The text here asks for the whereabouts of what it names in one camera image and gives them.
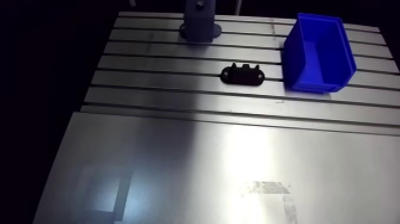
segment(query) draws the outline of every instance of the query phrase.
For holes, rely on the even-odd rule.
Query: screw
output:
[[[198,0],[196,2],[196,9],[199,10],[199,11],[203,10],[204,9],[204,1]]]

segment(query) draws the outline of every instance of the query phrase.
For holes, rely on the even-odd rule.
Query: blue plastic bin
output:
[[[298,14],[283,48],[283,80],[288,88],[337,92],[356,69],[340,18]]]

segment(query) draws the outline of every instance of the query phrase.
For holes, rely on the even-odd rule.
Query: dark background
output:
[[[232,15],[235,4],[217,0],[216,14]],[[184,6],[185,0],[137,0],[134,8],[128,0],[32,0],[2,10],[3,21],[10,21],[3,36],[11,39],[3,42],[10,52],[3,60],[10,69],[2,74],[3,193],[10,209],[5,217],[32,222],[68,121],[83,102],[117,13],[182,13]],[[378,26],[399,65],[400,12],[395,9],[387,0],[243,0],[241,15],[295,18],[303,12]]]

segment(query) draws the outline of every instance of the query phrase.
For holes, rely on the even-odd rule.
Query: aluminum table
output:
[[[346,24],[340,92],[285,90],[295,20],[217,15],[187,45],[181,14],[120,12],[73,114],[35,223],[399,223],[400,76],[376,27]],[[261,86],[224,67],[260,65]]]

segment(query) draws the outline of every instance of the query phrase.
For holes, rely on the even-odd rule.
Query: black 3d printed part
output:
[[[260,70],[259,65],[254,69],[249,64],[244,64],[241,68],[235,63],[231,67],[226,67],[221,72],[221,80],[226,84],[259,86],[263,83],[265,76]]]

